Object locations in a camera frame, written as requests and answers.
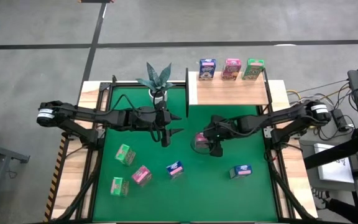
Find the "gray floor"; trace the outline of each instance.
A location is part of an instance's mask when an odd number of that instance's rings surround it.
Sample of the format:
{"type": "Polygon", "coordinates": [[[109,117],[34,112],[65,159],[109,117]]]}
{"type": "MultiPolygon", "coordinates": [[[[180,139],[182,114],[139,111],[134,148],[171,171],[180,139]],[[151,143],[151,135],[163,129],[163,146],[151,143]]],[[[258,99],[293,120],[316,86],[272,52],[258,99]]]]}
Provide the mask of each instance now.
{"type": "MultiPolygon", "coordinates": [[[[0,0],[0,44],[88,44],[99,9],[76,0],[0,0]]],[[[117,0],[108,5],[99,42],[337,39],[358,39],[358,0],[117,0]]],[[[87,56],[88,49],[0,50],[0,146],[31,155],[27,165],[11,165],[19,175],[4,183],[0,223],[42,220],[61,131],[37,125],[37,108],[42,101],[76,103],[87,56]]],[[[185,68],[197,70],[203,57],[216,58],[218,68],[228,57],[263,58],[270,79],[302,90],[345,79],[358,68],[358,45],[99,49],[89,79],[145,78],[146,62],[157,70],[172,62],[172,79],[184,79],[185,68]]],[[[347,102],[341,108],[358,126],[347,102]]],[[[333,194],[352,201],[348,192],[333,194]]],[[[329,211],[319,215],[339,220],[329,211]]]]}

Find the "potted plant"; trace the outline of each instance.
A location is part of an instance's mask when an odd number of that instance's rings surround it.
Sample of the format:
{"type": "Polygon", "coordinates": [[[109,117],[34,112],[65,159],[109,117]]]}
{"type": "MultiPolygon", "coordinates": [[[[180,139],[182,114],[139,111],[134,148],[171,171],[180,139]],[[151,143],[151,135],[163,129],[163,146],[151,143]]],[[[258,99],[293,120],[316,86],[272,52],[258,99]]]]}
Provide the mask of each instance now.
{"type": "Polygon", "coordinates": [[[167,101],[168,99],[167,90],[173,87],[173,84],[168,82],[169,76],[171,75],[171,64],[172,63],[170,63],[167,68],[164,68],[160,76],[158,76],[154,68],[147,62],[149,80],[144,80],[143,78],[136,79],[140,84],[149,88],[149,97],[154,104],[162,100],[167,101]]]}

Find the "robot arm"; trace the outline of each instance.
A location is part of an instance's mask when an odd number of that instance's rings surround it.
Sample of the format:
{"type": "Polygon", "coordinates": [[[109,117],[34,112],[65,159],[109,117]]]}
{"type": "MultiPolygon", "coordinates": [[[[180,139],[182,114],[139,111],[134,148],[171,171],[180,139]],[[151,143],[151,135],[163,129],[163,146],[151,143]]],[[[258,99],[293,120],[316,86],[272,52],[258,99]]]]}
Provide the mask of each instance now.
{"type": "Polygon", "coordinates": [[[308,127],[324,126],[330,120],[331,114],[324,103],[305,101],[290,108],[260,116],[246,115],[225,119],[213,115],[211,122],[204,128],[203,134],[208,140],[209,154],[221,157],[223,155],[221,141],[245,138],[267,126],[293,121],[283,129],[271,131],[273,145],[279,146],[283,142],[288,142],[290,136],[297,133],[303,135],[308,127]]]}
{"type": "Polygon", "coordinates": [[[102,124],[104,127],[116,131],[148,131],[154,141],[161,141],[163,147],[170,144],[170,136],[182,130],[165,129],[165,126],[170,124],[171,121],[181,118],[171,114],[166,109],[166,102],[164,101],[158,103],[155,108],[143,106],[110,111],[98,111],[62,103],[61,101],[51,101],[41,103],[37,123],[43,127],[59,127],[78,136],[83,144],[96,146],[98,141],[97,130],[85,129],[75,123],[73,119],[102,124]],[[154,131],[157,132],[157,138],[154,136],[154,131]]]}

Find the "small box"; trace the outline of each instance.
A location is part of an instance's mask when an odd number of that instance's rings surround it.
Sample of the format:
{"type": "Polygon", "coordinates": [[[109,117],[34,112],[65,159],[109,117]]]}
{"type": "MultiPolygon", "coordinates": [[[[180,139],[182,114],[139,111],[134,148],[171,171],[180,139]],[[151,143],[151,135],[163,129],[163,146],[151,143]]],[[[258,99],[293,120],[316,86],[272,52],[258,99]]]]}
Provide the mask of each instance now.
{"type": "Polygon", "coordinates": [[[256,80],[262,70],[265,68],[263,60],[248,59],[247,69],[242,75],[243,80],[256,80]]]}
{"type": "Polygon", "coordinates": [[[246,177],[251,175],[252,167],[250,165],[234,166],[230,171],[230,178],[246,177]]]}
{"type": "Polygon", "coordinates": [[[124,165],[129,166],[134,160],[136,152],[134,152],[129,146],[122,144],[116,154],[116,159],[122,162],[124,165]]]}
{"type": "Polygon", "coordinates": [[[216,68],[216,59],[200,59],[199,80],[212,80],[216,68]]]}
{"type": "Polygon", "coordinates": [[[238,58],[226,59],[226,64],[223,67],[222,79],[223,80],[236,80],[241,69],[241,60],[238,58]]]}
{"type": "Polygon", "coordinates": [[[208,139],[204,137],[204,133],[198,133],[195,137],[195,146],[196,148],[202,149],[202,148],[208,148],[208,139]]]}
{"type": "Polygon", "coordinates": [[[152,178],[152,173],[148,170],[146,166],[141,166],[132,175],[132,178],[137,184],[144,186],[152,178]]]}
{"type": "Polygon", "coordinates": [[[122,177],[115,177],[112,180],[110,194],[125,197],[128,194],[129,181],[122,177]]]}
{"type": "Polygon", "coordinates": [[[175,178],[185,171],[180,161],[176,161],[174,164],[167,166],[167,171],[171,178],[175,178]]]}

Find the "green mat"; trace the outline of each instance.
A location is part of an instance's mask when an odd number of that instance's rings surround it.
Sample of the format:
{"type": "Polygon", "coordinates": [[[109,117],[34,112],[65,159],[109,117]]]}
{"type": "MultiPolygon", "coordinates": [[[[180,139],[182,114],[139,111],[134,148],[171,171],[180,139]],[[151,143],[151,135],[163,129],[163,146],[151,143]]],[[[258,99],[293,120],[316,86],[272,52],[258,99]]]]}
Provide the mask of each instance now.
{"type": "MultiPolygon", "coordinates": [[[[126,94],[136,107],[152,106],[146,88],[115,88],[112,105],[121,94],[126,94]]],[[[122,99],[117,109],[128,107],[122,99]]],[[[197,154],[190,147],[190,140],[209,123],[212,114],[228,118],[256,114],[256,107],[191,106],[186,119],[185,90],[172,88],[168,92],[168,108],[183,118],[169,127],[185,130],[174,135],[166,148],[153,142],[150,133],[108,130],[93,221],[277,221],[261,133],[223,142],[223,157],[197,154]],[[130,167],[114,159],[121,144],[129,145],[137,153],[130,167]],[[171,180],[165,168],[175,161],[182,161],[185,173],[171,180]],[[230,179],[229,169],[242,164],[252,166],[252,175],[230,179]],[[153,175],[143,187],[131,179],[141,165],[153,175]],[[113,177],[130,180],[127,197],[110,195],[113,177]]]]}

